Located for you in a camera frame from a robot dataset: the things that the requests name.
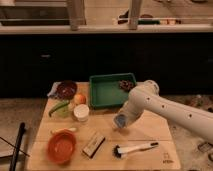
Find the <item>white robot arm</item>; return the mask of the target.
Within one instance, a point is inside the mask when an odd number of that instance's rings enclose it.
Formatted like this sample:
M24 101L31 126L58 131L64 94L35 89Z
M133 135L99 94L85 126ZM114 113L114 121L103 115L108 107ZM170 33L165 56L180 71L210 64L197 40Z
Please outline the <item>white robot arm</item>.
M144 110L154 112L188 129L213 144L213 113L167 100L159 96L159 86L152 80L134 87L118 113L121 127L140 118Z

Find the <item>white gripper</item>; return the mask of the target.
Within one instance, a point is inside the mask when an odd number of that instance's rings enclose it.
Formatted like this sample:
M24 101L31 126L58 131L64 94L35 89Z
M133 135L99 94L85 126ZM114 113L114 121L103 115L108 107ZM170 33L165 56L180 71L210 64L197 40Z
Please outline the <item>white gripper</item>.
M123 114L127 117L128 125L126 127L128 127L140 118L142 112L141 111L128 111L128 110L121 109L120 114Z

